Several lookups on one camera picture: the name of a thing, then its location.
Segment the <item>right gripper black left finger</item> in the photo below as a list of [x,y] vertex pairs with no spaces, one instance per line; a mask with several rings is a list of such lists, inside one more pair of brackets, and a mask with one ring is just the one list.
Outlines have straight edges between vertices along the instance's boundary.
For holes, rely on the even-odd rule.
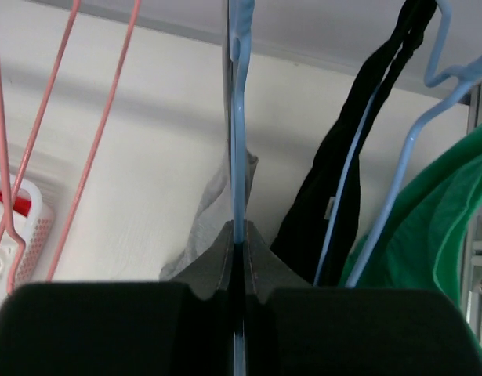
[[238,375],[233,225],[174,279],[35,283],[0,308],[0,375]]

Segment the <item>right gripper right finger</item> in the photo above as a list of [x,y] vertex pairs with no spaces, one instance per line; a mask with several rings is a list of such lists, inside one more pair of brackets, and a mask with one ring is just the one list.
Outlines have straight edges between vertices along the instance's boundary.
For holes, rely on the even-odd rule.
[[312,287],[247,222],[250,375],[482,375],[460,312],[424,290]]

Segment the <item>black tank top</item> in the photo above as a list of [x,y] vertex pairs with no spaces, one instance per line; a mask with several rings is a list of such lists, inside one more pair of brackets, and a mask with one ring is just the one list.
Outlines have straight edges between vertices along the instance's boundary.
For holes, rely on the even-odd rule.
[[360,68],[270,246],[310,284],[335,286],[340,280],[359,224],[361,149],[436,8],[434,1],[403,4],[390,37]]

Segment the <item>grey tank top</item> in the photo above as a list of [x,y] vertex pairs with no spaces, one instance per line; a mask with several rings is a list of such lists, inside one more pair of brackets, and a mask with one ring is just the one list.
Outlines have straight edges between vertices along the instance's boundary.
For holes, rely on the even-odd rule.
[[[230,112],[231,86],[233,68],[230,61],[228,4],[225,2],[224,12],[226,26],[223,40],[223,105],[226,122],[226,148],[219,170],[205,187],[198,211],[194,217],[189,240],[185,250],[177,260],[166,264],[161,271],[159,280],[184,280],[186,276],[205,266],[207,261],[223,263],[234,251],[233,209],[230,183]],[[248,205],[253,178],[259,159],[251,154],[246,146],[247,169],[245,182],[245,204]]]

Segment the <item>pink hanger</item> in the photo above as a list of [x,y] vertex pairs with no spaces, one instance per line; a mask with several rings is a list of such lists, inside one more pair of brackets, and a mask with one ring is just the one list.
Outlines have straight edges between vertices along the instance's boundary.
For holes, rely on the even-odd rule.
[[131,41],[132,33],[134,31],[134,28],[135,28],[135,25],[136,25],[136,20],[137,20],[138,14],[140,12],[141,3],[142,3],[141,0],[135,0],[134,1],[131,17],[130,17],[130,20],[129,20],[129,23],[128,23],[128,27],[127,27],[127,31],[126,31],[126,34],[125,34],[125,39],[124,39],[124,42],[123,42],[121,53],[120,53],[120,56],[118,58],[118,64],[117,64],[117,67],[116,67],[116,71],[114,73],[113,81],[111,83],[111,88],[110,88],[110,91],[109,91],[109,94],[108,94],[107,102],[104,106],[102,117],[100,119],[100,123],[97,127],[96,134],[95,134],[94,139],[92,141],[92,145],[91,145],[90,150],[89,150],[89,155],[88,155],[87,160],[85,162],[85,166],[83,168],[81,178],[79,179],[78,187],[76,189],[73,201],[71,202],[71,207],[70,207],[70,210],[68,212],[66,222],[64,224],[64,228],[61,232],[58,245],[56,246],[56,250],[54,252],[54,256],[53,256],[52,262],[51,262],[50,267],[49,267],[49,271],[48,271],[47,276],[46,276],[46,281],[48,281],[48,282],[51,282],[53,280],[54,274],[56,272],[56,268],[57,268],[57,266],[60,262],[60,257],[62,255],[63,248],[64,248],[64,246],[67,242],[67,238],[68,238],[69,232],[71,230],[71,226],[73,224],[74,217],[75,217],[76,212],[78,210],[78,206],[79,206],[79,203],[81,201],[82,194],[83,194],[84,189],[85,189],[85,185],[86,185],[87,180],[89,178],[89,174],[91,172],[92,165],[93,165],[93,162],[95,160],[96,153],[97,153],[100,141],[101,141],[102,136],[103,136],[103,132],[104,132],[104,129],[105,129],[105,126],[106,126],[106,123],[107,123],[107,119],[109,117],[109,114],[111,112],[111,107],[112,107],[112,104],[114,102],[115,94],[116,94],[116,91],[117,91],[117,88],[118,88],[118,83],[119,83],[119,80],[120,80],[120,77],[121,77],[122,68],[124,66],[125,58],[126,58],[126,55],[127,55],[128,49],[129,49],[129,44],[130,44],[130,41]]
[[24,255],[24,251],[26,248],[25,240],[18,234],[14,226],[14,219],[13,219],[14,201],[17,198],[21,182],[24,178],[24,173],[26,171],[28,162],[31,157],[31,152],[34,148],[35,141],[38,137],[38,132],[42,124],[42,119],[44,117],[45,110],[49,103],[53,86],[56,81],[56,76],[60,69],[61,60],[63,58],[63,54],[67,47],[68,39],[71,35],[71,31],[74,26],[74,22],[78,14],[78,10],[80,8],[81,3],[82,2],[80,0],[75,0],[72,3],[70,15],[67,21],[67,25],[65,27],[65,31],[63,33],[60,47],[58,49],[56,59],[53,64],[53,68],[49,76],[49,81],[45,88],[41,104],[38,108],[38,113],[36,115],[32,130],[31,130],[31,134],[28,138],[28,142],[24,150],[24,155],[20,163],[18,174],[14,180],[14,184],[10,183],[9,150],[8,150],[7,133],[6,133],[5,104],[4,104],[3,91],[2,91],[2,74],[1,74],[1,65],[0,65],[0,174],[1,174],[1,182],[2,182],[1,192],[2,192],[2,204],[3,204],[3,214],[0,222],[0,243],[2,240],[2,235],[4,233],[7,233],[18,245],[15,258],[9,269],[9,275],[8,275],[8,280],[6,285],[6,291],[9,294],[12,293],[14,290],[16,271],[18,266],[20,265],[20,261]]

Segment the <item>blue hanger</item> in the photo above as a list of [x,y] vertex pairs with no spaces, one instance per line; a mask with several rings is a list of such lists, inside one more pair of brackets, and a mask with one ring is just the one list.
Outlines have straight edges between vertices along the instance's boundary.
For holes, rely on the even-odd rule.
[[[347,31],[344,27],[336,26],[332,33],[344,42],[348,53],[364,55],[365,62],[390,37],[405,2],[355,1],[352,4],[352,29]],[[439,21],[440,12],[436,8],[425,30],[422,44],[394,83],[361,149],[361,208],[357,236],[350,252],[366,238],[381,211],[409,128],[420,114],[451,91],[450,83],[438,88],[427,88],[423,82]]]
[[245,131],[245,86],[252,44],[253,0],[228,4],[230,61],[233,68],[230,112],[230,183],[233,209],[234,259],[232,298],[234,300],[234,374],[246,374],[245,361],[245,182],[247,169]]

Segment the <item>white plastic basket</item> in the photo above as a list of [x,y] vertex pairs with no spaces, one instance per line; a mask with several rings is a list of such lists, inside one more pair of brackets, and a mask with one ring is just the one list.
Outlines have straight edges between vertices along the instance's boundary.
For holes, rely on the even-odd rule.
[[[25,175],[13,208],[15,230],[26,242],[24,254],[16,268],[15,287],[28,283],[34,274],[55,219],[53,196],[50,181],[36,174]],[[0,244],[0,306],[7,297],[9,270],[17,249],[18,244],[4,234]]]

